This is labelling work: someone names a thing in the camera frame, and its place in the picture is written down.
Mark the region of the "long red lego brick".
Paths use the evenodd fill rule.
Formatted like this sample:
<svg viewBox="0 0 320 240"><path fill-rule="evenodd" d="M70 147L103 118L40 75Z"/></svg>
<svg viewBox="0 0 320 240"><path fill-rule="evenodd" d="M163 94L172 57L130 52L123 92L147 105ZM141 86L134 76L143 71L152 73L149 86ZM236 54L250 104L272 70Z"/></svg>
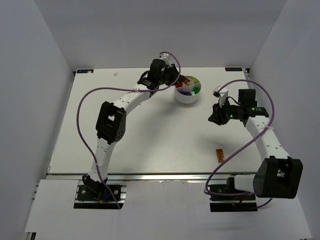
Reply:
<svg viewBox="0 0 320 240"><path fill-rule="evenodd" d="M181 88L183 86L183 84L182 83L179 83L179 84L177 84L175 87L176 88Z"/></svg>

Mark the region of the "purple lego brick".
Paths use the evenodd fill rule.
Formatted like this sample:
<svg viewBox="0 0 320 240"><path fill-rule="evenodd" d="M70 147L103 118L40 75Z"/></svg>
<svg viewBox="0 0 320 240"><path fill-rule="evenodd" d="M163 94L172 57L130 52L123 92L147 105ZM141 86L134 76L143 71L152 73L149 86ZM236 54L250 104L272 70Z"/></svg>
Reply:
<svg viewBox="0 0 320 240"><path fill-rule="evenodd" d="M182 94L182 95L185 95L185 96L192 96L192 92L191 91L180 91L179 93Z"/></svg>

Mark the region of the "small green lego brick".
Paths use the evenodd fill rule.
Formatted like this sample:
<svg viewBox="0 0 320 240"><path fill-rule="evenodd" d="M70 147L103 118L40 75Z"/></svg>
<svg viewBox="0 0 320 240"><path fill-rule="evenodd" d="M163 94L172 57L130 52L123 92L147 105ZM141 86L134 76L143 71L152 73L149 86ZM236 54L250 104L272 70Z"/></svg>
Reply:
<svg viewBox="0 0 320 240"><path fill-rule="evenodd" d="M191 93L194 96L194 95L197 95L200 91L201 91L200 87L194 87Z"/></svg>

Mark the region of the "orange lego plate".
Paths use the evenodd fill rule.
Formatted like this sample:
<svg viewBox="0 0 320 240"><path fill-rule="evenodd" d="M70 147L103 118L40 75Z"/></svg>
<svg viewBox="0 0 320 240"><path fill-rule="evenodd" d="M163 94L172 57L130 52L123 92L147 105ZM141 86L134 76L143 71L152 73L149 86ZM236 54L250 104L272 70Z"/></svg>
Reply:
<svg viewBox="0 0 320 240"><path fill-rule="evenodd" d="M225 161L225 156L222 149L216 149L216 157L218 163L223 163Z"/></svg>
<svg viewBox="0 0 320 240"><path fill-rule="evenodd" d="M186 86L189 86L189 85L190 85L190 80L189 80L187 77L185 77L185 76L182 76L181 82L182 82L184 85L186 85Z"/></svg>

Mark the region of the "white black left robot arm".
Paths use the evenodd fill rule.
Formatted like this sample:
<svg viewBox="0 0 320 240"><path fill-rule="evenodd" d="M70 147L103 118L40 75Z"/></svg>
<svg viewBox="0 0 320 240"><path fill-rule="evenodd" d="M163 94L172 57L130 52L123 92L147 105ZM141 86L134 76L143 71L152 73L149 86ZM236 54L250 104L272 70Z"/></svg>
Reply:
<svg viewBox="0 0 320 240"><path fill-rule="evenodd" d="M126 94L114 102L102 103L95 125L97 147L93 153L93 164L88 174L82 177L84 186L94 199L102 199L109 191L106 187L108 167L117 142L125 134L128 114L160 91L160 86L170 87L181 77L169 55L162 54L152 61L134 88L126 90Z"/></svg>

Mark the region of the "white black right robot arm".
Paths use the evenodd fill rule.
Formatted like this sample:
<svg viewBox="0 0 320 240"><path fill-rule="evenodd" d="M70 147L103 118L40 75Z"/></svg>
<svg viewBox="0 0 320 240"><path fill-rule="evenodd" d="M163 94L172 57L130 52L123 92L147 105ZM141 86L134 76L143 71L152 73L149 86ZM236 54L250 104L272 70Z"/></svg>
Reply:
<svg viewBox="0 0 320 240"><path fill-rule="evenodd" d="M255 194L258 198L294 199L302 176L303 164L292 158L282 147L271 119L264 107L257 105L254 89L240 89L235 105L230 104L229 91L217 87L213 92L218 98L209 121L219 126L230 120L239 120L251 134L261 158L255 174L236 174L227 179L227 187L220 196Z"/></svg>

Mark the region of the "white round divided container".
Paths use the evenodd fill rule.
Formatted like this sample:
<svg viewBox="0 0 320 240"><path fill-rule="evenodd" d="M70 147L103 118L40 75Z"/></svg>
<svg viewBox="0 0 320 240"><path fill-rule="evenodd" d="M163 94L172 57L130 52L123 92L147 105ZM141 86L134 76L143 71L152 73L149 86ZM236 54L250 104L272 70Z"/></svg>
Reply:
<svg viewBox="0 0 320 240"><path fill-rule="evenodd" d="M183 104L193 104L201 95L201 82L194 76L182 75L174 88L174 96Z"/></svg>

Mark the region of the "orange flat lego plate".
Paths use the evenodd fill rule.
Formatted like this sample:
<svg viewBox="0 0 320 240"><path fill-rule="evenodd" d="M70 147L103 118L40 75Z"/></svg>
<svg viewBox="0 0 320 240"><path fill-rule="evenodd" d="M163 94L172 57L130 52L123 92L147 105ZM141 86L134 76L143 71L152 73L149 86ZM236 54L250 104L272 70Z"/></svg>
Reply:
<svg viewBox="0 0 320 240"><path fill-rule="evenodd" d="M222 149L216 149L216 157L218 163L223 163L225 161L225 156Z"/></svg>

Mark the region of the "blue label sticker right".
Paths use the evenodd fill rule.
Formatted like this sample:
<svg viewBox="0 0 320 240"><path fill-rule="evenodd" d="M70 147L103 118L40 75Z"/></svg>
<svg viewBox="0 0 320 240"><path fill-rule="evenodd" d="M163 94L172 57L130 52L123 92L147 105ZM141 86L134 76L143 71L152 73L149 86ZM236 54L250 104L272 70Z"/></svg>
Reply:
<svg viewBox="0 0 320 240"><path fill-rule="evenodd" d="M226 72L242 72L243 69L241 67L225 67Z"/></svg>

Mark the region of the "blue label sticker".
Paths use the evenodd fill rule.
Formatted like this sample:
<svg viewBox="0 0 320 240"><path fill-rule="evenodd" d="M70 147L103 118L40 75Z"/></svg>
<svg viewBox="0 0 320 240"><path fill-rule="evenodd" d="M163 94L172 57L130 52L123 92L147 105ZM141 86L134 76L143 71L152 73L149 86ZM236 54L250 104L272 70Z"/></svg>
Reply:
<svg viewBox="0 0 320 240"><path fill-rule="evenodd" d="M78 69L76 74L92 74L94 69Z"/></svg>
<svg viewBox="0 0 320 240"><path fill-rule="evenodd" d="M226 72L242 72L243 69L241 67L225 67Z"/></svg>

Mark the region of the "blue label sticker left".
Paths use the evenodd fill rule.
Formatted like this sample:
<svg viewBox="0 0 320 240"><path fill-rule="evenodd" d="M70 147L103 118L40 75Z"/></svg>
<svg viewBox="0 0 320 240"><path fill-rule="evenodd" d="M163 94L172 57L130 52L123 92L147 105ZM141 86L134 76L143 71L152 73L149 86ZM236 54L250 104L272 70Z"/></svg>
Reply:
<svg viewBox="0 0 320 240"><path fill-rule="evenodd" d="M78 69L76 74L92 74L94 69Z"/></svg>

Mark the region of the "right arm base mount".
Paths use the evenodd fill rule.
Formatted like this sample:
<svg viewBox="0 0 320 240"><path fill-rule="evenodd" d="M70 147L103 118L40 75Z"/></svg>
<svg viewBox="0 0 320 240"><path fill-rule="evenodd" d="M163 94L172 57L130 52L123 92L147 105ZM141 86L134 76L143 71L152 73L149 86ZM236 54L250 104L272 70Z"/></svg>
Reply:
<svg viewBox="0 0 320 240"><path fill-rule="evenodd" d="M229 176L225 183L210 183L208 190L218 194L211 194L204 189L204 193L209 196L209 206L212 213L258 211L255 195L252 193L244 195L245 191L235 189L235 181L232 176Z"/></svg>

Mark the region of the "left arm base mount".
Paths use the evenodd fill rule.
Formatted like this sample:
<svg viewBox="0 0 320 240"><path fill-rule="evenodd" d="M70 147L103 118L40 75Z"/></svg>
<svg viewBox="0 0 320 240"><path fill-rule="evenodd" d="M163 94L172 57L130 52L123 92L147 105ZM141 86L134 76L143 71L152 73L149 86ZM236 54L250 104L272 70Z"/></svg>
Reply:
<svg viewBox="0 0 320 240"><path fill-rule="evenodd" d="M87 210L120 210L126 198L126 186L107 184L92 180L88 175L82 176L78 184L74 209Z"/></svg>

